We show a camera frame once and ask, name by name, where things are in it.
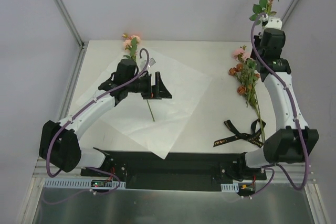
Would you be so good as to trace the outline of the pink rose stem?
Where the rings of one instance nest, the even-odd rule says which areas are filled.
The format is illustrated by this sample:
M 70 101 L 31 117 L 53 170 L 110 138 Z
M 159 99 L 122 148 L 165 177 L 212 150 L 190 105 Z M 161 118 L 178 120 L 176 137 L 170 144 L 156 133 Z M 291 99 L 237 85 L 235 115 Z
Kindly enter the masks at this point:
M 256 72 L 257 63 L 246 51 L 245 45 L 233 52 L 233 58 L 238 64 L 229 69 L 230 76 L 236 77 L 243 84 L 255 83 L 260 79 L 260 74 Z

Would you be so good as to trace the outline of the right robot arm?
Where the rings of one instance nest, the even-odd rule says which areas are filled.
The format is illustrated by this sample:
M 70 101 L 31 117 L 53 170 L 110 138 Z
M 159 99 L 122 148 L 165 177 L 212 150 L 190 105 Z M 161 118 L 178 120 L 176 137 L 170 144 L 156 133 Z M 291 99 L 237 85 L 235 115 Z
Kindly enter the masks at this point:
M 309 154 L 319 134 L 303 118 L 293 91 L 289 62 L 280 56 L 285 33 L 279 28 L 266 28 L 253 39 L 252 63 L 270 95 L 276 132 L 259 149 L 240 154 L 234 171 L 248 179 L 255 171 L 272 165 L 303 163 L 308 174 Z

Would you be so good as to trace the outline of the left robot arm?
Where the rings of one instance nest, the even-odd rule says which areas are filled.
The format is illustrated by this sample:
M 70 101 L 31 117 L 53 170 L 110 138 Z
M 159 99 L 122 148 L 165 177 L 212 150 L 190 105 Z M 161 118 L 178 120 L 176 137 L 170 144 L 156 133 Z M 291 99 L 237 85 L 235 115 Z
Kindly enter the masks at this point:
M 76 167 L 92 167 L 99 176 L 110 173 L 111 164 L 106 160 L 106 154 L 97 148 L 81 148 L 79 140 L 97 119 L 117 106 L 129 93 L 139 93 L 145 100 L 172 98 L 159 72 L 151 75 L 145 69 L 139 70 L 133 60 L 122 59 L 116 71 L 99 85 L 93 97 L 74 115 L 44 124 L 39 156 L 46 160 L 50 177 L 56 176 L 50 170 L 51 165 L 66 173 Z

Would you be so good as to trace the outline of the black printed ribbon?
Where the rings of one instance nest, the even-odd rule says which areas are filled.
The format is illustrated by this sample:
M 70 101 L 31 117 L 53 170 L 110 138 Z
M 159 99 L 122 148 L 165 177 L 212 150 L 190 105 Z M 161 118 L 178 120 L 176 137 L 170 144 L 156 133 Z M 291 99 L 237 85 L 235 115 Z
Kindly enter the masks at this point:
M 236 129 L 231 120 L 224 121 L 224 125 L 234 135 L 231 137 L 222 138 L 220 140 L 214 141 L 213 147 L 218 147 L 237 140 L 246 141 L 254 146 L 257 146 L 258 148 L 263 147 L 264 144 L 259 140 L 261 137 L 261 127 L 266 126 L 266 123 L 263 120 L 256 119 L 255 121 L 252 122 L 250 126 L 251 134 L 241 133 L 238 129 Z

